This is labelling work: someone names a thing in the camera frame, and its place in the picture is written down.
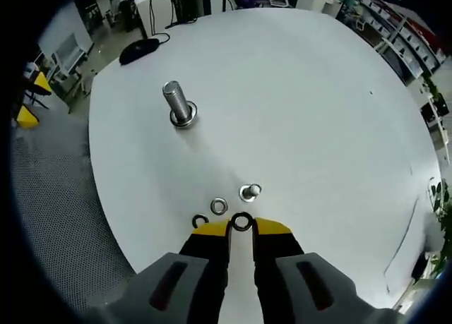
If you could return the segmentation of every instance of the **white tabletop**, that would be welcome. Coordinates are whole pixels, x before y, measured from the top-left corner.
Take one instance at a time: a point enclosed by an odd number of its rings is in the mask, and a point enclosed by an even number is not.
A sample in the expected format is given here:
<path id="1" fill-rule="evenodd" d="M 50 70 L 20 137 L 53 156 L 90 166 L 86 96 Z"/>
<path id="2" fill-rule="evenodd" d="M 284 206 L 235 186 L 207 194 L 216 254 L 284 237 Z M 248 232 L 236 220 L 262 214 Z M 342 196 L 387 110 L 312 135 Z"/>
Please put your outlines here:
<path id="1" fill-rule="evenodd" d="M 136 272 L 178 252 L 198 212 L 280 221 L 306 252 L 392 306 L 422 249 L 440 179 L 407 88 L 353 31 L 327 15 L 260 8 L 200 18 L 127 66 L 95 78 L 90 151 L 105 215 Z M 162 86 L 178 80 L 198 123 L 174 129 Z M 242 184 L 258 183 L 253 203 Z M 230 210 L 214 216 L 223 197 Z M 259 323 L 251 232 L 233 234 L 221 323 Z"/>

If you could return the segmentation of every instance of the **metal bolt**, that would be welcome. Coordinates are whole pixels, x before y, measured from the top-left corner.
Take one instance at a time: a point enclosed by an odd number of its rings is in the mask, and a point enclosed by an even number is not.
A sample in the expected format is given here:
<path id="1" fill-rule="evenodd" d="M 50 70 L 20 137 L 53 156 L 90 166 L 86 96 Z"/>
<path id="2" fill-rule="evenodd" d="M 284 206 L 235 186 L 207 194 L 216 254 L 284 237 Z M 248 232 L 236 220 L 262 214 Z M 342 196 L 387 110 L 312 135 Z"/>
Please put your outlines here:
<path id="1" fill-rule="evenodd" d="M 252 202 L 262 192 L 262 188 L 258 184 L 243 185 L 240 188 L 240 198 L 245 202 Z"/>
<path id="2" fill-rule="evenodd" d="M 169 119 L 173 125 L 179 128 L 190 125 L 198 114 L 198 109 L 193 102 L 185 99 L 179 83 L 175 80 L 166 83 L 162 92 L 171 108 Z"/>

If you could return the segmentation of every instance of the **bolt thread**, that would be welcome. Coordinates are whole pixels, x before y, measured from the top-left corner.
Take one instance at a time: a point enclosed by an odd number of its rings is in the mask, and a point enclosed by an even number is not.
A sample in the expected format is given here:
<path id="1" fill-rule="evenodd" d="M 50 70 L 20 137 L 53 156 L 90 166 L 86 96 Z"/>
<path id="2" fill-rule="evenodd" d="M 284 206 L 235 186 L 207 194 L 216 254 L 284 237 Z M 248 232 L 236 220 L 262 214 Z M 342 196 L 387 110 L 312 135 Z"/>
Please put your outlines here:
<path id="1" fill-rule="evenodd" d="M 186 102 L 181 86 L 175 80 L 163 85 L 163 95 L 178 121 L 186 121 L 190 117 L 190 107 Z"/>

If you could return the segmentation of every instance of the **black computer mouse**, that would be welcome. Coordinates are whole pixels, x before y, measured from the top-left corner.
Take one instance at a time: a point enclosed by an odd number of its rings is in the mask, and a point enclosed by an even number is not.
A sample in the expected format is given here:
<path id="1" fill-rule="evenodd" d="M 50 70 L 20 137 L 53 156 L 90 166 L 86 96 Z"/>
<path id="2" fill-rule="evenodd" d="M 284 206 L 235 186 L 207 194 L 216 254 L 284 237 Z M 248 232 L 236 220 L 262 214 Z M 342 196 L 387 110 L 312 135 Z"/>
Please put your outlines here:
<path id="1" fill-rule="evenodd" d="M 124 50 L 122 50 L 119 55 L 119 63 L 121 65 L 126 65 L 135 61 L 146 54 L 150 54 L 154 52 L 158 46 L 160 45 L 160 41 L 155 38 L 150 38 L 147 40 L 137 40 L 127 46 Z"/>

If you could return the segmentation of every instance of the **shelving unit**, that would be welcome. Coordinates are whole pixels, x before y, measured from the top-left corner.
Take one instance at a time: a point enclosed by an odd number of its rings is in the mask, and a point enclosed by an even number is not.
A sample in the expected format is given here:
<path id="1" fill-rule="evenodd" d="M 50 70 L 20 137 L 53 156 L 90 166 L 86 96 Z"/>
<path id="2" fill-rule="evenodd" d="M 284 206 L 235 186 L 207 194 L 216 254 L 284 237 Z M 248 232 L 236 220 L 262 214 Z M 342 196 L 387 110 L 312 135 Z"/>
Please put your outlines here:
<path id="1" fill-rule="evenodd" d="M 441 137 L 441 142 L 440 142 L 441 146 L 437 147 L 437 145 L 434 142 L 436 153 L 438 154 L 438 151 L 441 151 L 441 154 L 442 154 L 443 158 L 445 159 L 445 161 L 447 162 L 447 165 L 450 165 L 451 158 L 450 158 L 449 151 L 447 148 L 447 144 L 449 143 L 447 131 L 444 130 L 444 127 L 441 124 L 442 119 L 438 115 L 438 111 L 436 110 L 436 107 L 434 106 L 431 99 L 429 99 L 429 104 L 430 104 L 430 107 L 432 108 L 433 115 L 434 115 L 434 121 L 429 123 L 429 125 L 428 125 L 429 132 L 432 134 L 432 130 L 434 130 L 434 128 L 436 127 L 439 132 L 439 135 Z"/>
<path id="2" fill-rule="evenodd" d="M 407 21 L 407 18 L 393 10 L 382 0 L 363 0 L 361 3 L 365 12 L 363 19 L 370 24 L 381 36 L 386 39 L 387 47 L 390 47 L 402 60 L 412 67 L 407 67 L 413 73 L 414 78 L 420 76 L 418 67 L 422 73 L 429 75 L 440 67 L 446 57 L 440 57 L 432 50 L 429 43 Z M 380 49 L 383 54 L 387 47 Z"/>

